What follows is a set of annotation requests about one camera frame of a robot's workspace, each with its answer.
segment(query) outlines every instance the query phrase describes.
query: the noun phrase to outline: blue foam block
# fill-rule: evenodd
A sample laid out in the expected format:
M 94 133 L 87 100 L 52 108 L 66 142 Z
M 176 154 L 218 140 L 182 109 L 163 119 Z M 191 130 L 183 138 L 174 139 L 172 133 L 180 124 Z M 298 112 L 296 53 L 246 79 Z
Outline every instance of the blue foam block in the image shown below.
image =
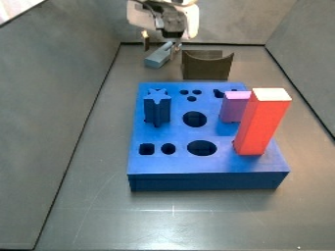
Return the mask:
M 144 123 L 148 90 L 171 97 L 170 123 Z M 218 91 L 247 90 L 236 82 L 148 82 L 139 84 L 128 156 L 132 191 L 274 189 L 290 167 L 272 139 L 262 156 L 239 156 L 232 141 L 239 123 L 219 120 Z

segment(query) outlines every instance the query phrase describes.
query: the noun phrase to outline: gray floor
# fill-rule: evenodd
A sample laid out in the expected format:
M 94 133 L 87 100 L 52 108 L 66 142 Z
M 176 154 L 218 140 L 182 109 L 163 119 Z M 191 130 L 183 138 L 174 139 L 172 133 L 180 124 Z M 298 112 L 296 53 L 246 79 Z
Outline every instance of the gray floor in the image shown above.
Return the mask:
M 335 147 L 263 47 L 235 52 L 231 81 L 279 86 L 294 103 L 276 131 L 292 172 L 276 190 L 131 193 L 126 176 L 138 82 L 182 80 L 180 55 L 147 69 L 122 46 L 38 249 L 335 249 Z

